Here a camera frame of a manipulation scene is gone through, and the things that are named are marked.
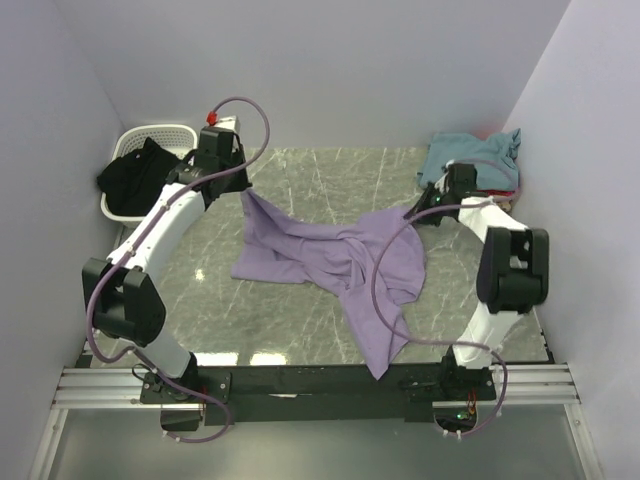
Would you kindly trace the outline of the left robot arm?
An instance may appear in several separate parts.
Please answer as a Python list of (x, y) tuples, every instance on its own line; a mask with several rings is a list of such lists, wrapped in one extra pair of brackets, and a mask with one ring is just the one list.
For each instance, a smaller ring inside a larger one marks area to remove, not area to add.
[(168, 173), (129, 239), (106, 259), (88, 260), (82, 270), (92, 328), (124, 341), (126, 352), (162, 372), (164, 389), (179, 402), (193, 399), (202, 382), (195, 355), (165, 325), (157, 278), (185, 232), (220, 195), (249, 187), (244, 162), (237, 118), (204, 127), (197, 147)]

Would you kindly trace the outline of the purple t shirt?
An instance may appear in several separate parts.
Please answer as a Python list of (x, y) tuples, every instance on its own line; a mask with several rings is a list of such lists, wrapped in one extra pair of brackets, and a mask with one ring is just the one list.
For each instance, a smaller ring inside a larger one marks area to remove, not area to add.
[(235, 279), (313, 283), (339, 299), (344, 319), (375, 379), (406, 345), (403, 305), (425, 281), (425, 252), (404, 207), (368, 212), (352, 225), (310, 224), (256, 192), (241, 195), (244, 246)]

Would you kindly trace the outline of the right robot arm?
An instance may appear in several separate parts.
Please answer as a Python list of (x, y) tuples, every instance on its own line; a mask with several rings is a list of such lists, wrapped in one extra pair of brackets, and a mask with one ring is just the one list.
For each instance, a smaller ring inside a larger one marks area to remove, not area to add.
[(476, 276), (476, 309), (452, 347), (456, 364), (441, 371), (444, 395), (460, 399), (474, 386), (469, 369), (489, 366), (512, 326), (545, 302), (549, 290), (549, 234), (513, 219), (493, 196), (477, 188), (471, 162), (450, 161), (405, 214), (407, 220), (438, 226), (451, 217), (482, 242)]

